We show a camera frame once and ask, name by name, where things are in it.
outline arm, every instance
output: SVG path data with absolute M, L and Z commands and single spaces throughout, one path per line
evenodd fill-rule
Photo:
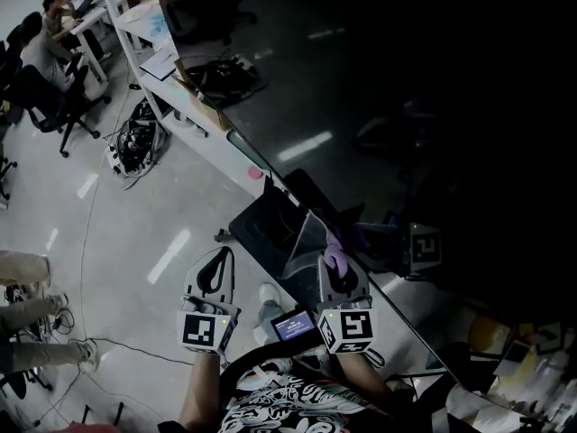
M 392 413 L 392 391 L 362 353 L 337 354 L 344 376 L 363 398 L 388 414 Z
M 188 431 L 197 433 L 218 426 L 219 381 L 220 357 L 198 353 L 180 412 L 180 424 Z

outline white tiled floor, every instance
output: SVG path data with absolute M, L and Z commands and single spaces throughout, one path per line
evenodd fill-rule
M 107 67 L 113 101 L 87 118 L 88 125 L 102 135 L 112 132 L 126 88 L 122 54 Z M 131 92 L 121 120 L 142 98 L 142 92 Z M 5 152 L 18 161 L 18 168 L 6 183 L 12 198 L 8 210 L 0 212 L 0 249 L 49 256 L 50 292 L 68 293 L 76 319 L 69 337 L 84 338 L 86 330 L 88 336 L 192 362 L 194 356 L 176 344 L 175 328 L 187 270 L 217 245 L 213 235 L 227 227 L 252 198 L 176 138 L 159 165 L 124 192 L 123 183 L 103 160 L 104 141 L 75 128 L 68 159 L 60 157 L 59 144 L 60 135 L 37 133 L 28 117 L 8 131 Z M 95 175 L 86 191 L 87 181 Z M 183 231 L 189 233 L 187 242 L 151 284 L 149 273 Z M 258 286 L 268 277 L 243 249 L 235 244 L 232 248 L 238 278 L 234 300 L 243 313 L 229 346 L 231 360 L 256 346 L 252 328 L 259 309 Z M 290 299 L 286 306 L 290 308 Z M 187 366 L 108 343 L 101 343 L 100 350 L 104 358 L 92 375 L 94 381 L 108 392 L 134 400 L 110 396 L 83 375 L 58 411 L 42 422 L 45 428 L 80 420 L 85 404 L 93 409 L 93 420 L 110 420 L 119 401 L 126 404 L 123 422 L 137 424 L 139 431 L 154 431 L 159 415 L 176 418 L 188 382 Z M 48 395 L 29 384 L 29 394 L 17 404 L 28 419 L 39 418 L 77 372 L 73 366 L 49 369 L 46 374 L 54 392 Z

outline graphic t-shirt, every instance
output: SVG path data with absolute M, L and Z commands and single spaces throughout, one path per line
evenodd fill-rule
M 218 432 L 329 433 L 396 429 L 395 420 L 364 398 L 289 358 L 248 371 L 226 406 Z M 162 433 L 185 431 L 171 422 Z

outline white desk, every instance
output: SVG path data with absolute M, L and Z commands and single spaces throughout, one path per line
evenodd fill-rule
M 78 8 L 80 5 L 82 5 L 82 2 L 84 2 L 84 0 L 73 0 L 72 4 L 74 5 L 75 8 Z M 103 2 L 104 0 L 94 0 L 95 5 L 99 5 Z M 115 0 L 114 2 L 118 5 L 119 8 L 122 8 L 122 12 L 126 12 L 130 9 L 128 6 L 128 0 Z M 92 27 L 95 23 L 102 21 L 103 18 L 105 18 L 107 15 L 108 12 L 106 11 L 105 6 L 97 6 L 96 8 L 93 8 L 90 12 L 88 12 L 82 17 L 82 23 L 80 23 L 76 27 L 73 27 L 70 30 L 70 33 L 72 35 L 76 35 L 78 37 L 78 40 L 80 41 L 80 46 L 82 47 L 82 51 L 86 53 L 88 59 L 90 60 L 90 63 L 92 64 L 92 67 L 96 71 L 96 74 L 98 74 L 101 81 L 103 82 L 107 81 L 108 77 L 106 76 L 102 67 L 98 63 L 96 56 L 94 55 L 92 50 L 90 50 L 90 46 L 88 45 L 87 39 L 84 36 L 84 31 Z M 133 44 L 134 48 L 137 50 L 142 48 L 138 37 L 133 38 Z
M 84 31 L 92 27 L 92 25 L 97 21 L 101 20 L 105 14 L 106 9 L 102 6 L 99 6 L 98 8 L 92 10 L 90 13 L 86 14 L 82 18 L 82 23 L 73 27 L 72 30 L 70 31 L 72 35 L 76 35 L 78 37 L 78 40 L 80 41 L 80 46 L 82 47 L 82 51 L 88 56 L 88 59 L 92 64 L 92 67 L 95 69 L 96 73 L 100 77 L 100 80 L 103 82 L 107 81 L 108 77 L 102 70 L 102 67 L 98 63 L 96 56 L 94 55 L 92 50 L 90 50 L 90 46 L 88 45 L 87 39 L 84 36 Z

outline box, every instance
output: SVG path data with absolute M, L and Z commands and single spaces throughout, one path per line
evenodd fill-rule
M 318 328 L 329 353 L 362 353 L 376 339 L 376 309 L 325 309 Z

